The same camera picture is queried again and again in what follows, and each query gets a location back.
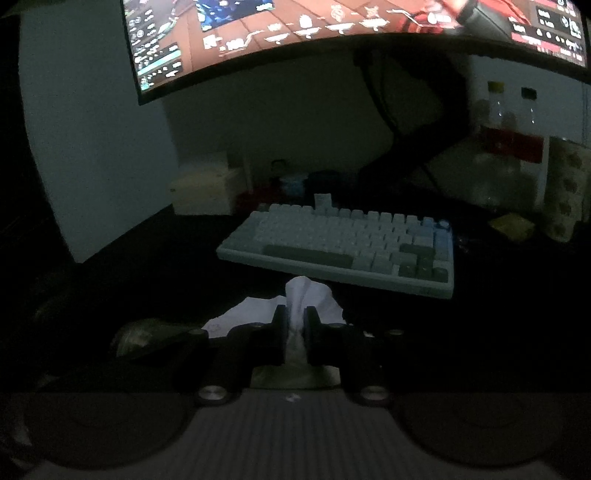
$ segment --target metal bolt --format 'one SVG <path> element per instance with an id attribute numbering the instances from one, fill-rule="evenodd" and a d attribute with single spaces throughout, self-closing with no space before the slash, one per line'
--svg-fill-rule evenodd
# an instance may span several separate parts
<path id="1" fill-rule="evenodd" d="M 370 385 L 361 389 L 361 396 L 368 401 L 384 401 L 389 395 L 389 391 L 379 385 Z"/>
<path id="2" fill-rule="evenodd" d="M 207 385 L 199 390 L 199 397 L 209 401 L 220 401 L 226 398 L 228 391 L 219 385 Z"/>

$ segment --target curved monitor screen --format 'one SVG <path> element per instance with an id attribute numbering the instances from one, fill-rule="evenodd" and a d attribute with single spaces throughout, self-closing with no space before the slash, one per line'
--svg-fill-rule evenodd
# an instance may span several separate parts
<path id="1" fill-rule="evenodd" d="M 360 34 L 471 35 L 586 67 L 571 0 L 123 0 L 142 92 L 249 53 Z"/>

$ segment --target spacebar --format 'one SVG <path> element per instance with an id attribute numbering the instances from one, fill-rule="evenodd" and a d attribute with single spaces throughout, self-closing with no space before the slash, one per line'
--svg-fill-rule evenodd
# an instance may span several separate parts
<path id="1" fill-rule="evenodd" d="M 263 248 L 262 253 L 268 257 L 298 260 L 300 262 L 327 265 L 330 267 L 351 268 L 351 265 L 353 264 L 353 257 L 350 255 L 321 252 L 319 250 L 309 250 L 307 248 L 266 245 Z"/>

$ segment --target keyboard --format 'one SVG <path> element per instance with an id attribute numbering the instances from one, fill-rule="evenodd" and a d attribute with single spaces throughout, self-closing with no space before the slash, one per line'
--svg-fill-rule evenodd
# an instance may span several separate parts
<path id="1" fill-rule="evenodd" d="M 222 260 L 321 280 L 441 299 L 453 294 L 446 220 L 273 204 L 252 212 L 216 252 Z"/>

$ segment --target monitor bezel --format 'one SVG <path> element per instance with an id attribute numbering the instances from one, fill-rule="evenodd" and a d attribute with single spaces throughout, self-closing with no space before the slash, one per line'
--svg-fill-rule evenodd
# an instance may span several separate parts
<path id="1" fill-rule="evenodd" d="M 591 85 L 589 29 L 587 18 L 581 14 L 581 24 L 584 31 L 587 54 L 587 67 L 581 67 L 567 60 L 539 53 L 529 48 L 524 48 L 518 43 L 485 40 L 477 37 L 469 37 L 467 35 L 429 35 L 420 33 L 362 34 L 322 38 L 249 53 L 230 60 L 224 60 L 215 65 L 210 65 L 209 67 L 195 70 L 194 72 L 182 75 L 175 81 L 165 83 L 153 90 L 143 92 L 139 86 L 138 76 L 135 71 L 134 57 L 127 32 L 125 5 L 123 0 L 119 0 L 119 5 L 121 7 L 121 24 L 123 27 L 124 40 L 127 45 L 129 65 L 131 67 L 138 103 L 140 105 L 145 105 L 146 103 L 150 103 L 156 99 L 207 80 L 238 72 L 240 70 L 253 69 L 267 63 L 294 60 L 330 52 L 358 49 L 369 50 L 375 48 L 431 48 L 435 51 L 441 51 L 442 53 L 464 53 L 493 59 L 510 60 L 558 73 Z"/>

